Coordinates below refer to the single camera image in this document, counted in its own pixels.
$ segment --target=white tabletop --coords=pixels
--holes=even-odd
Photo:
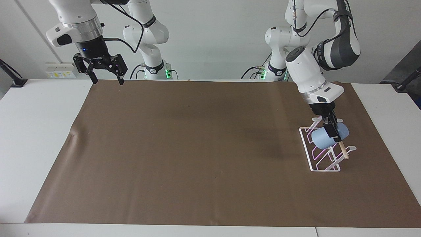
[[[353,86],[421,203],[421,111],[390,85]],[[90,87],[89,80],[30,80],[0,100],[0,223],[17,223],[0,224],[0,236],[421,236],[421,229],[22,224]]]

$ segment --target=brown paper sheet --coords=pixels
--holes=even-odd
[[[293,83],[99,81],[26,223],[421,227],[421,207],[350,84],[357,150],[310,172]]]

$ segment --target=white table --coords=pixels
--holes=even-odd
[[[0,224],[1,237],[421,236],[421,229],[22,224],[90,87],[89,80],[30,80],[0,100],[0,223],[9,223]],[[353,87],[421,203],[421,111],[389,85]]]

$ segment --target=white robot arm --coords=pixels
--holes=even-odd
[[[55,8],[60,23],[47,31],[51,44],[61,47],[76,44],[79,53],[73,56],[79,73],[88,75],[92,82],[98,79],[94,69],[105,69],[117,76],[120,85],[127,72],[126,64],[120,54],[111,56],[102,36],[104,26],[99,22],[94,3],[126,4],[128,0],[49,0]]]
[[[336,34],[312,49],[307,18],[331,17]],[[288,69],[292,80],[314,114],[324,119],[323,127],[329,137],[343,147],[338,134],[334,100],[344,89],[326,81],[320,71],[336,70],[352,65],[360,55],[348,0],[290,0],[285,12],[291,27],[272,27],[266,32],[266,42],[272,48],[272,58],[265,64],[263,77],[277,81]],[[286,47],[296,47],[288,55]]]
[[[145,78],[162,80],[171,79],[171,65],[162,59],[161,52],[155,44],[168,41],[170,34],[167,27],[161,24],[155,17],[150,6],[150,0],[130,0],[128,3],[130,15],[143,24],[143,38],[140,44],[145,64]],[[139,25],[128,25],[123,30],[125,40],[132,46],[136,46],[142,34]]]

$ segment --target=white wall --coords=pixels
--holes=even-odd
[[[22,5],[24,13],[15,3]],[[349,0],[362,54],[351,67],[324,75],[331,81],[378,83],[421,39],[419,0]],[[288,26],[288,0],[151,0],[156,17],[170,30],[170,40],[159,48],[163,58],[184,79],[238,79],[245,69],[261,64],[270,53],[264,34],[272,26]],[[133,22],[106,5],[95,5],[105,37],[122,38]],[[45,77],[44,63],[71,62],[74,45],[51,52],[36,30],[44,33],[58,23],[48,0],[2,0],[0,57],[28,78]],[[313,29],[311,45],[331,37],[330,19]],[[129,70],[143,62],[125,45],[108,42],[112,55],[121,53]],[[111,74],[99,77],[113,78]]]

